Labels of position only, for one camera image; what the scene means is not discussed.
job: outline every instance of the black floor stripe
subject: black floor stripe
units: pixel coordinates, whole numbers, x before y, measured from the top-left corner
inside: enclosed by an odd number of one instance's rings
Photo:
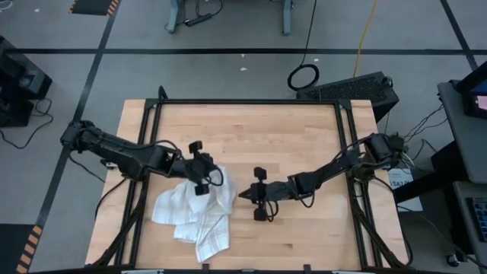
[[[103,32],[103,36],[101,37],[100,45],[98,46],[98,49],[96,49],[94,52],[96,53],[96,55],[94,57],[93,64],[91,65],[90,72],[88,73],[88,78],[86,79],[86,82],[84,84],[83,91],[81,92],[81,96],[78,102],[78,106],[76,107],[73,120],[80,120],[80,118],[83,116],[84,108],[86,107],[86,103],[88,102],[88,97],[90,96],[91,88],[93,86],[94,79],[97,76],[98,68],[100,67],[100,62],[103,57],[103,49],[107,46],[108,38],[110,36],[110,32],[112,31],[117,11],[118,9],[108,19],[107,25],[105,26],[105,31]],[[68,148],[62,148],[61,155],[59,156],[58,163],[56,164],[53,177],[51,178],[51,182],[49,184],[49,188],[47,189],[46,197],[44,198],[43,204],[39,211],[39,215],[37,216],[36,224],[41,227],[44,227],[46,225],[49,212],[53,207],[54,197],[56,196],[59,183],[61,182],[62,173],[64,172],[66,162],[68,161],[69,153],[70,151]]]
[[[305,49],[7,49],[17,54],[126,54],[126,55],[191,55],[191,54],[304,54]],[[355,55],[357,49],[309,49],[309,54]],[[470,49],[473,55],[487,55],[487,49]],[[464,49],[363,49],[362,55],[391,56],[461,56]]]
[[[457,19],[455,19],[454,13],[451,11],[450,5],[448,4],[447,0],[440,0],[441,5],[443,6],[444,12],[447,14],[448,20],[451,24],[451,27],[454,29],[455,35],[457,36],[458,42],[462,46],[463,51],[465,52],[466,60],[469,62],[470,68],[472,70],[477,69],[478,65],[473,57],[472,51],[469,48],[468,43],[463,36],[462,30],[458,25]]]

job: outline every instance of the table leg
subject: table leg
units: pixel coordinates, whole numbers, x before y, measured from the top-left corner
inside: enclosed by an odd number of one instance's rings
[[[435,171],[394,190],[397,203],[407,201],[432,190],[452,184],[456,180],[468,180],[457,143],[451,142],[431,156]]]
[[[180,8],[184,8],[184,0],[170,0],[170,17],[166,26],[166,30],[169,33],[174,33],[176,30]]]
[[[292,0],[282,0],[282,19],[284,24],[284,30],[282,31],[282,35],[284,36],[291,35],[291,9]]]

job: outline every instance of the yellow and black hazard tape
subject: yellow and black hazard tape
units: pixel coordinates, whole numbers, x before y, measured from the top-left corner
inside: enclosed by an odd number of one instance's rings
[[[27,243],[24,247],[24,252],[17,264],[17,274],[27,273],[32,263],[33,255],[36,253],[36,248],[39,243],[40,235],[43,233],[43,229],[39,225],[35,225],[27,238]]]

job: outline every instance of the black metal frame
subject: black metal frame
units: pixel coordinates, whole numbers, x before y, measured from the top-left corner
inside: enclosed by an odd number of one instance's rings
[[[146,136],[146,131],[148,128],[148,118],[149,118],[149,113],[153,107],[155,107],[155,115],[154,115],[154,122],[152,124],[152,132],[151,132],[151,138],[150,142],[155,142],[157,138],[157,132],[158,132],[158,126],[159,126],[159,121],[161,118],[161,111],[162,107],[165,104],[303,104],[303,105],[315,105],[315,104],[321,104],[321,105],[333,105],[335,108],[335,114],[336,114],[336,122],[338,126],[338,132],[339,132],[339,139],[340,139],[340,144],[342,148],[347,146],[346,143],[346,138],[345,138],[345,129],[343,126],[343,120],[342,120],[342,111],[341,107],[344,107],[346,109],[347,113],[347,118],[349,122],[349,128],[350,128],[350,134],[352,137],[352,142],[357,140],[357,132],[355,129],[355,122],[353,119],[352,115],[352,106],[350,104],[350,100],[325,100],[325,101],[299,101],[299,100],[240,100],[240,99],[168,99],[167,96],[164,94],[162,98],[159,99],[147,99],[145,102],[145,107],[144,107],[144,113],[142,115],[142,122],[141,122],[141,128],[138,136],[138,143],[142,144],[143,141],[145,140]],[[140,236],[141,236],[141,231],[142,231],[142,222],[143,222],[143,216],[144,216],[144,208],[145,208],[145,202],[147,198],[147,191],[148,191],[148,181],[147,180],[142,181],[142,188],[141,188],[141,194],[140,194],[140,201],[138,202],[138,205],[142,205],[143,209],[134,209],[135,212],[139,214],[138,220],[135,223],[135,230],[134,230],[134,235],[133,235],[133,240],[132,240],[132,249],[130,252],[129,256],[129,265],[130,266],[135,266],[137,262],[137,254],[138,254],[138,243],[140,241]],[[132,205],[133,205],[133,200],[135,198],[135,188],[136,188],[137,182],[131,181],[130,186],[129,186],[129,191],[127,193],[127,199],[126,199],[126,207],[124,208],[123,211],[123,221],[122,221],[122,227],[127,225],[127,221],[129,220],[130,212],[132,211]],[[352,201],[352,198],[356,196],[355,193],[355,182],[352,179],[352,174],[347,173],[347,184],[349,188],[349,198]],[[373,215],[372,215],[372,208],[370,204],[370,198],[368,196],[368,192],[365,188],[362,188],[361,190],[363,192],[363,197],[364,197],[364,209],[366,212],[366,216],[368,217],[368,220],[371,224],[374,223],[373,220]],[[354,220],[354,228],[355,228],[355,237],[357,240],[358,244],[358,256],[360,259],[360,264],[361,267],[367,267],[368,262],[367,262],[367,254],[365,251],[364,247],[364,237],[362,234],[362,229],[360,222],[358,219],[353,215],[353,220]],[[374,242],[371,242],[373,254],[374,254],[374,262],[375,266],[380,266],[382,267],[382,262],[380,259],[380,252],[375,246]],[[116,256],[115,256],[115,265],[121,265],[122,264],[122,258],[123,258],[123,253],[125,249],[125,242],[122,241],[120,246],[117,249]]]
[[[357,132],[355,128],[355,121],[352,114],[352,105],[350,100],[323,100],[323,101],[300,101],[300,100],[239,100],[239,99],[168,99],[167,95],[165,94],[164,90],[159,90],[159,98],[158,99],[147,99],[145,101],[144,106],[144,113],[142,115],[142,122],[141,128],[138,136],[138,143],[142,144],[145,140],[148,122],[149,122],[149,114],[153,108],[155,108],[155,115],[154,121],[152,124],[152,131],[151,131],[151,138],[150,142],[155,142],[157,138],[157,133],[159,129],[159,122],[161,118],[161,111],[162,107],[165,104],[280,104],[280,105],[332,105],[335,108],[336,114],[336,122],[338,126],[338,134],[340,145],[342,149],[347,146],[347,141],[345,137],[345,129],[343,126],[342,120],[342,108],[345,109],[347,114],[347,120],[349,123],[349,130],[350,136],[352,138],[352,142],[355,142],[357,137]],[[351,172],[345,173],[347,179],[347,187],[349,191],[349,201],[351,206],[351,211],[353,211],[352,201],[356,198],[355,192],[355,181],[353,180],[353,175]],[[102,260],[98,260],[92,266],[87,266],[84,269],[67,269],[67,270],[59,270],[54,272],[49,272],[52,274],[67,274],[67,273],[103,273],[103,274],[114,274],[120,273],[121,270],[136,270],[135,266],[137,263],[137,254],[138,254],[138,244],[141,237],[142,232],[142,225],[144,220],[144,210],[145,210],[145,203],[147,199],[147,192],[148,192],[148,183],[149,178],[147,180],[142,181],[142,188],[139,196],[139,200],[137,202],[137,206],[132,211],[133,199],[135,198],[135,188],[137,182],[131,181],[129,186],[129,191],[127,193],[127,200],[126,200],[126,207],[123,212],[123,222],[122,222],[122,229],[121,232],[117,235],[115,241],[116,243],[116,255],[114,260],[114,266],[107,266],[113,254],[111,254],[110,258],[106,257]],[[364,214],[366,217],[366,221],[369,223],[368,228],[375,230],[374,227],[374,217],[372,215],[372,208],[370,203],[370,197],[368,195],[367,188],[365,186],[361,186],[361,194],[363,197],[363,207],[364,207]],[[376,243],[372,240],[373,235],[371,235],[371,246],[374,256],[374,266],[369,266],[367,261],[367,252],[364,246],[364,236],[362,234],[362,227],[366,228],[364,225],[365,223],[361,222],[358,217],[352,213],[353,224],[355,229],[355,237],[357,241],[357,248],[358,248],[358,258],[360,260],[361,271],[365,272],[372,272],[377,274],[400,274],[400,273],[424,273],[424,274],[441,274],[440,272],[426,272],[426,271],[418,271],[414,269],[397,269],[397,268],[383,268],[383,264],[381,261],[381,254],[379,248],[377,247]],[[123,252],[125,248],[125,241],[123,238],[129,233],[132,225],[135,223],[135,229],[133,232],[133,240],[132,240],[132,247],[129,256],[129,263],[122,264]],[[252,272],[252,273],[287,273],[287,274],[298,274],[298,273],[335,273],[335,270],[311,270],[310,265],[304,265],[304,270],[248,270],[248,269],[210,269],[208,264],[203,264],[202,269],[164,269],[163,273],[198,273],[198,274],[207,274],[207,273],[221,273],[221,274],[231,274],[235,272]]]

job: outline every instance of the computer monitor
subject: computer monitor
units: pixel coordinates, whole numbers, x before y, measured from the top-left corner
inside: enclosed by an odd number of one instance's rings
[[[466,115],[487,119],[487,62],[455,86],[462,94]]]

